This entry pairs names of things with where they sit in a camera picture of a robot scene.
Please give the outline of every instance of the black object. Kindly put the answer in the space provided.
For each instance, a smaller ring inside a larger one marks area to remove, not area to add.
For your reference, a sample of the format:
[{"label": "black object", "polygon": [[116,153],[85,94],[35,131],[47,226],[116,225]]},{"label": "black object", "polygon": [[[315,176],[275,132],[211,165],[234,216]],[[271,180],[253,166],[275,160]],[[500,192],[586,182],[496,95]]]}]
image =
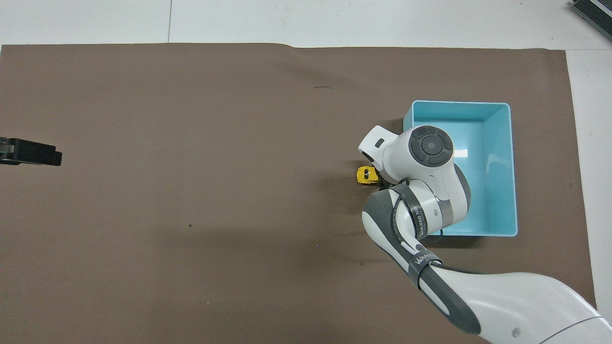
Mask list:
[{"label": "black object", "polygon": [[612,40],[612,0],[574,0],[572,9]]},{"label": "black object", "polygon": [[35,165],[62,165],[62,153],[55,146],[42,144],[20,138],[0,137],[0,163],[19,165],[32,163]]}]

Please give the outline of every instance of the yellow toy car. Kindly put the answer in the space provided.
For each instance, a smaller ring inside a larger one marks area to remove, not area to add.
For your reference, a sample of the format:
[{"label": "yellow toy car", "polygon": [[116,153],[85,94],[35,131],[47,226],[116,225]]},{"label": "yellow toy car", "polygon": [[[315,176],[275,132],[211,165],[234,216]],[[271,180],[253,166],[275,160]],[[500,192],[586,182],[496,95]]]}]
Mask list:
[{"label": "yellow toy car", "polygon": [[380,178],[373,166],[361,166],[357,169],[357,182],[362,185],[378,185]]}]

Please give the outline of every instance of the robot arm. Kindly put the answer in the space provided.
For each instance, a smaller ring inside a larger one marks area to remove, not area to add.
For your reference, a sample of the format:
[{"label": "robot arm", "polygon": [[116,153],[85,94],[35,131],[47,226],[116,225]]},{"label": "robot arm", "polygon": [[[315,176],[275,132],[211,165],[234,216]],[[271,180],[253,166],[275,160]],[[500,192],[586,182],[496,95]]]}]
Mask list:
[{"label": "robot arm", "polygon": [[457,271],[419,242],[465,218],[469,207],[446,133],[424,126],[397,136],[375,127],[359,150],[395,184],[368,197],[362,212],[368,235],[454,325],[497,344],[612,341],[612,327],[563,283],[537,274]]}]

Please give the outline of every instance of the white floor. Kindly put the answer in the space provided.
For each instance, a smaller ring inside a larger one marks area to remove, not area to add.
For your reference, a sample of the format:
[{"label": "white floor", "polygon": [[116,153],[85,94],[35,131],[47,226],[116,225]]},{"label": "white floor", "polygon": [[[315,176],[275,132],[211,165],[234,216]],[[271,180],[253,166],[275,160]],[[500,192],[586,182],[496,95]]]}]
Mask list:
[{"label": "white floor", "polygon": [[0,0],[0,45],[274,42],[568,50],[595,297],[602,315],[612,320],[612,154],[605,151],[612,129],[612,42],[575,15],[569,3]]}]

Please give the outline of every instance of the black strap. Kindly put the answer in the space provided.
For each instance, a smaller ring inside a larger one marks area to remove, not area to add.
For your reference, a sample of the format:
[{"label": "black strap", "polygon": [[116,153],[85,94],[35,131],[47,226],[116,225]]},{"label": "black strap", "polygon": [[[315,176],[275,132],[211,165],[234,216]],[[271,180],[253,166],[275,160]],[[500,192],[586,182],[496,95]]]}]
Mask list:
[{"label": "black strap", "polygon": [[[397,192],[400,196],[402,202],[406,205],[406,209],[410,213],[410,217],[412,218],[412,224],[414,225],[414,234],[417,240],[421,240],[427,236],[427,219],[425,218],[425,211],[423,211],[423,207],[420,205],[419,200],[414,195],[410,187],[408,187],[407,182],[403,181],[401,184],[397,184],[391,187],[391,190]],[[397,212],[397,206],[399,202],[395,202],[393,208],[393,226],[398,237],[399,231],[397,230],[397,225],[395,224],[395,214]]]},{"label": "black strap", "polygon": [[442,260],[436,256],[435,253],[429,250],[419,251],[408,261],[408,278],[410,281],[417,286],[419,290],[419,277],[425,266],[427,266],[431,261],[439,261],[442,264]]}]

